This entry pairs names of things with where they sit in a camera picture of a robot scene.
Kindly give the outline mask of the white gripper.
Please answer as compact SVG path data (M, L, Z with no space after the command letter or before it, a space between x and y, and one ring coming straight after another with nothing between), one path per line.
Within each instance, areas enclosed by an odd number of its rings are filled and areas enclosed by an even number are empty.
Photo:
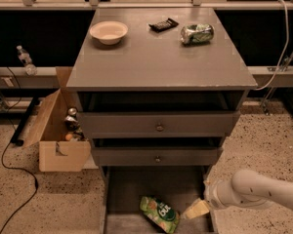
M196 199L182 213L182 218L193 219L206 215L210 212L209 206L214 210L220 210L239 204L239 196L233 191L228 180L206 181L204 199L206 201Z

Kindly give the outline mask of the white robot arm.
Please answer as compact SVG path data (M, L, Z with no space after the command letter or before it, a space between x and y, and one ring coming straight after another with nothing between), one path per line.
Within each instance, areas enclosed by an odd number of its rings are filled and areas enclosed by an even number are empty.
M193 219L228 207L261 210L277 203L293 211L293 182L239 170L229 180L205 182L204 199L196 199L183 213Z

